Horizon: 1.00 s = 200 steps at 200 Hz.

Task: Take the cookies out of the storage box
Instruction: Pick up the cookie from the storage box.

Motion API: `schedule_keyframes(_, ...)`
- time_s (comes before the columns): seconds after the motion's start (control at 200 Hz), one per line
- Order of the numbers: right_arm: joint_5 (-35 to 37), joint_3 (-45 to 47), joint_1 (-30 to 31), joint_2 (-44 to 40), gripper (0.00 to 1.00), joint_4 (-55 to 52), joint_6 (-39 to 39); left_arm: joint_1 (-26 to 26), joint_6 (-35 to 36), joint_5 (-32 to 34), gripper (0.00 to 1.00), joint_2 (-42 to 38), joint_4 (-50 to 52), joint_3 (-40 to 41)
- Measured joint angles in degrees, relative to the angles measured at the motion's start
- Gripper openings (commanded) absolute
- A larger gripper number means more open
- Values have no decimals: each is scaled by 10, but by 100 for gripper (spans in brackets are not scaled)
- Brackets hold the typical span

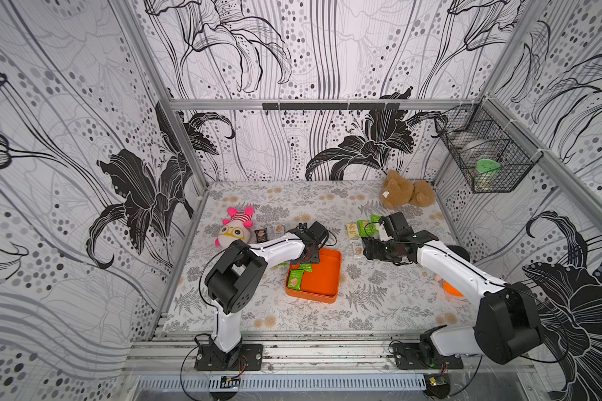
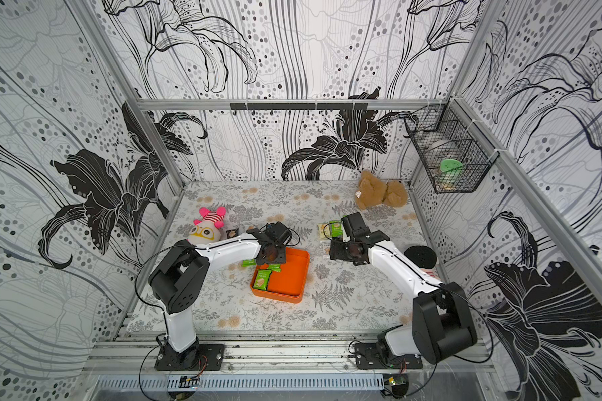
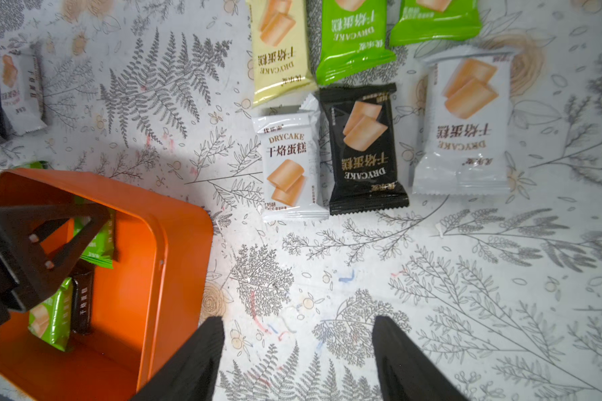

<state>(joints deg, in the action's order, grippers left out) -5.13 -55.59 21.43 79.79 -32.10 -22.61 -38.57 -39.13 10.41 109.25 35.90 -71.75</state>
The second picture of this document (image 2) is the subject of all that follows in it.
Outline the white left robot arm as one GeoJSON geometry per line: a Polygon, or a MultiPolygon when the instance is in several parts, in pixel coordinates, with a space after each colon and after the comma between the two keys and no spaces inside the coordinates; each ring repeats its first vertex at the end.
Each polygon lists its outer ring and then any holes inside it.
{"type": "Polygon", "coordinates": [[[148,279],[154,297],[162,303],[171,349],[182,354],[197,342],[192,306],[209,272],[245,260],[259,265],[283,264],[292,238],[292,229],[275,222],[220,242],[175,243],[148,279]]]}

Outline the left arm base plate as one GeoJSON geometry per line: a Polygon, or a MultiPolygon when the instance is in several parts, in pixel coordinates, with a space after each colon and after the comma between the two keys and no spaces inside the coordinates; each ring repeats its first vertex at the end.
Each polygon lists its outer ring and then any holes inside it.
{"type": "Polygon", "coordinates": [[[170,344],[165,344],[157,356],[157,371],[219,371],[225,354],[224,344],[192,344],[178,353],[170,344]]]}

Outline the black cookie packet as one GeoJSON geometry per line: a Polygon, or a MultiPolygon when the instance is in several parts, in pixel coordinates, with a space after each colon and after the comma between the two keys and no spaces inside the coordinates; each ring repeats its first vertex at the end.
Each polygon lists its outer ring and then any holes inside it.
{"type": "Polygon", "coordinates": [[[239,229],[235,228],[235,229],[231,229],[231,230],[227,230],[227,238],[234,238],[237,237],[240,233],[239,229]]]}

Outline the yellow cookie packet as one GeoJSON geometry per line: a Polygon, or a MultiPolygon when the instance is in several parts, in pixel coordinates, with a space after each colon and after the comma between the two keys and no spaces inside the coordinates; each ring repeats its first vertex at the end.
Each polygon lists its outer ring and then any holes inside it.
{"type": "Polygon", "coordinates": [[[318,225],[318,233],[319,233],[319,241],[328,241],[329,240],[329,232],[327,228],[327,223],[319,223],[318,225]]]}

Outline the orange storage box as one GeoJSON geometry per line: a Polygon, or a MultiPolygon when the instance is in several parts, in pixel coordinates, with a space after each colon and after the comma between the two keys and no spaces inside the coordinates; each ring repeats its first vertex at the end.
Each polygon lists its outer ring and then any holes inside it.
{"type": "Polygon", "coordinates": [[[253,289],[254,277],[258,269],[267,269],[268,265],[257,266],[254,270],[250,290],[256,297],[280,302],[300,303],[303,300],[304,288],[309,270],[309,253],[296,248],[286,250],[286,262],[281,265],[281,272],[271,274],[268,290],[253,289]]]}

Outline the green cookie packet top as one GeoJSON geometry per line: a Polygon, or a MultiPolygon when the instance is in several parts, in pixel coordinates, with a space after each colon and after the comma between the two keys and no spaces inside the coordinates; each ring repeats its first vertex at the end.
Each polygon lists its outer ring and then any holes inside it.
{"type": "Polygon", "coordinates": [[[328,227],[329,227],[329,236],[331,238],[343,237],[342,222],[332,221],[328,224],[328,227]]]}

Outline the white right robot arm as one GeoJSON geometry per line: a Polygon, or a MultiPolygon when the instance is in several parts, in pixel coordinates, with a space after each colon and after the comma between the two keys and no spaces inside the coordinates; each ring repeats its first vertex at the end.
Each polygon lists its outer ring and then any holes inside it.
{"type": "Polygon", "coordinates": [[[463,289],[419,268],[382,231],[371,231],[359,212],[341,218],[345,238],[331,238],[329,257],[355,266],[375,267],[411,297],[412,320],[378,336],[381,361],[408,355],[430,364],[457,355],[478,342],[471,307],[463,289]]]}

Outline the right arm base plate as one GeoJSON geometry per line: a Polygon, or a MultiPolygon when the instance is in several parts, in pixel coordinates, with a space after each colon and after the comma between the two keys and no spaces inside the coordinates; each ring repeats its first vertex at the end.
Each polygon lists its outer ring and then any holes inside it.
{"type": "Polygon", "coordinates": [[[356,367],[359,370],[395,369],[406,371],[423,368],[423,362],[419,355],[396,356],[378,343],[353,340],[348,349],[349,353],[355,357],[356,367]]]}

